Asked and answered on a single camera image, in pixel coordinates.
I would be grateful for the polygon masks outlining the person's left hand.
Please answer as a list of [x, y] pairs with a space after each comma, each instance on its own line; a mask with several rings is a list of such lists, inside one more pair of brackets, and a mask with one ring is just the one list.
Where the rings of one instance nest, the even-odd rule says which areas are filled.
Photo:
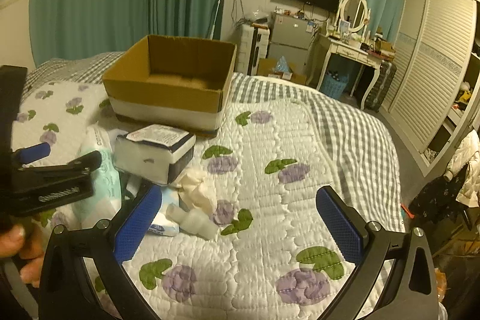
[[42, 243], [41, 229], [35, 223], [32, 224], [30, 235], [26, 234], [21, 224], [1, 230], [1, 258], [18, 255], [26, 260], [27, 263], [20, 269], [19, 276], [23, 283], [31, 284], [34, 288], [38, 288], [41, 281], [45, 257]]

